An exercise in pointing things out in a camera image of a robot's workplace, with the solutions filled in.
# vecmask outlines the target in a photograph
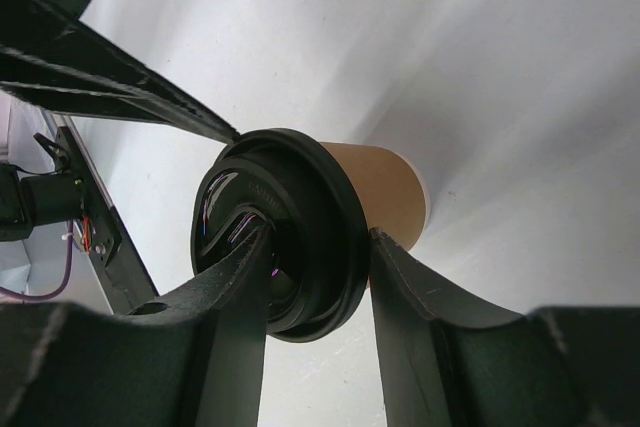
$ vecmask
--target purple cable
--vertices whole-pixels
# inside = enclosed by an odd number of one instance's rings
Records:
[[[69,277],[71,277],[71,256],[73,255],[73,222],[69,222],[69,229],[67,231],[67,261],[64,266],[64,276],[62,282],[56,290],[44,295],[28,295],[20,292],[14,292],[13,290],[5,289],[0,286],[0,294],[6,295],[13,299],[22,300],[23,302],[39,302],[43,300],[51,300],[54,297],[60,295],[60,293],[67,288],[69,283]]]

